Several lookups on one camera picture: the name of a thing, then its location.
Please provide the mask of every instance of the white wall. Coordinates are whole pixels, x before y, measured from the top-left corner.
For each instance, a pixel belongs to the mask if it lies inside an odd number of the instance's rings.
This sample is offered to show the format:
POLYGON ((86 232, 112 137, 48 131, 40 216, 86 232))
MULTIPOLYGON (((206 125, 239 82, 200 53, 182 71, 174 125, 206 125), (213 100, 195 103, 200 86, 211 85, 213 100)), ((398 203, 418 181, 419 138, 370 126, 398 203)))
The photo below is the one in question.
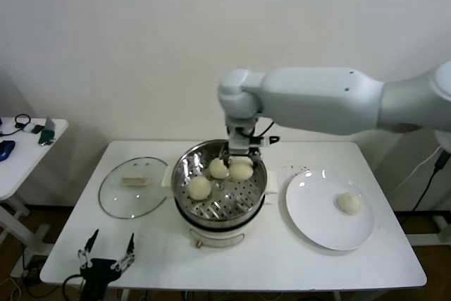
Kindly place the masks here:
MULTIPOLYGON (((70 121, 23 194, 32 203, 73 204, 110 140, 225 136, 216 86, 236 66, 350 66, 385 81, 420 74, 451 59, 450 4, 0 0, 0 73, 21 95, 15 113, 25 105, 70 121)), ((10 85, 2 83, 4 101, 10 85)), ((9 101, 9 111, 16 104, 9 101)), ((333 138, 274 132, 285 140, 333 138)), ((348 139, 375 168, 398 136, 348 139)))

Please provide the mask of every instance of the blue computer mouse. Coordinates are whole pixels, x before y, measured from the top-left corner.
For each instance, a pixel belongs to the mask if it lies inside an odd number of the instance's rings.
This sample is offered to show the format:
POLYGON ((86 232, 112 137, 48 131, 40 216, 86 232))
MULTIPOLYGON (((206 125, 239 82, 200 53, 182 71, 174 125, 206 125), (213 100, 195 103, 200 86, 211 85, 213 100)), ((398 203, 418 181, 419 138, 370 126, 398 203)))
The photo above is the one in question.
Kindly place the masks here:
POLYGON ((6 158, 8 158, 9 154, 11 154, 11 152, 13 151, 15 145, 16 142, 12 140, 4 140, 0 142, 0 161, 3 161, 6 158))

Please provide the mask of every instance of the table leg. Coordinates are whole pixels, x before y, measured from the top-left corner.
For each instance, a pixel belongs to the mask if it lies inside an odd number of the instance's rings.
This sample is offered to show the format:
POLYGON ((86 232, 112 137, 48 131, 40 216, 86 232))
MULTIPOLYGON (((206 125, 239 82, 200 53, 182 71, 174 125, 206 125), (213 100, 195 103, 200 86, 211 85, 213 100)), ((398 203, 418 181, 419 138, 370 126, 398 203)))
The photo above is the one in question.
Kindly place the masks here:
POLYGON ((443 216, 433 216, 432 219, 440 229, 433 234, 407 234, 412 246, 451 246, 451 224, 443 216))
POLYGON ((45 244, 28 228, 19 222, 14 216, 9 214, 3 207, 0 207, 0 225, 7 228, 9 233, 13 234, 21 243, 31 247, 36 251, 43 250, 45 244))
POLYGON ((23 203, 17 197, 10 197, 6 200, 6 203, 11 206, 15 211, 19 211, 23 216, 29 216, 30 210, 23 205, 23 203))
POLYGON ((14 216, 8 213, 0 206, 0 226, 7 228, 8 232, 14 235, 26 248, 24 250, 23 258, 17 261, 11 276, 20 278, 23 274, 23 265, 27 266, 35 255, 49 256, 53 247, 52 244, 44 243, 42 239, 50 229, 50 225, 42 224, 35 234, 19 222, 14 216))
MULTIPOLYGON (((16 212, 14 214, 15 219, 19 219, 22 215, 28 216, 30 215, 30 211, 27 207, 25 207, 22 202, 17 197, 10 197, 6 200, 6 203, 13 208, 16 212)), ((3 231, 0 233, 0 244, 6 239, 6 236, 9 233, 9 228, 4 227, 3 231)))
POLYGON ((128 301, 130 289, 122 289, 121 301, 128 301))

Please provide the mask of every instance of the steamed bun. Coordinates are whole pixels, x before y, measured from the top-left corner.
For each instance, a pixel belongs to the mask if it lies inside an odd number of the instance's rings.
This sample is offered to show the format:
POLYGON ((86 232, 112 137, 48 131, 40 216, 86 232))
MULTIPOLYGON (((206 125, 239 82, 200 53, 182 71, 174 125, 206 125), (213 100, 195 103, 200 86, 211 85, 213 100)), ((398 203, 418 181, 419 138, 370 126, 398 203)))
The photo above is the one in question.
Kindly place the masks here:
POLYGON ((229 167, 229 171, 230 177, 234 181, 246 181, 254 174, 252 166, 243 162, 232 163, 229 167))
POLYGON ((225 179, 228 177, 228 168, 222 159, 213 159, 209 164, 209 170, 211 176, 216 179, 225 179))
POLYGON ((338 206, 341 211, 349 215, 355 215, 362 210, 360 197, 354 193, 345 193, 338 198, 338 206))
POLYGON ((197 176, 188 183, 188 196, 193 200, 205 200, 210 193, 210 182, 203 176, 197 176))

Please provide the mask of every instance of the white plate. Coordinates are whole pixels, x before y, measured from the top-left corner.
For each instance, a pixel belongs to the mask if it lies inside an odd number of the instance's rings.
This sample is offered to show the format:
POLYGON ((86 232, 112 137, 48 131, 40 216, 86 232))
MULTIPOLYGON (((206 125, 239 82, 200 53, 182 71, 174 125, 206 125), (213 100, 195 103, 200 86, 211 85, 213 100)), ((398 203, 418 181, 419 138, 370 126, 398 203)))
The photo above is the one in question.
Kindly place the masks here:
POLYGON ((288 185, 286 202, 291 219, 303 234, 332 250, 354 250, 368 240, 374 215, 356 185, 329 171, 305 171, 288 185), (338 208, 337 198, 346 192, 358 194, 362 210, 348 215, 338 208))

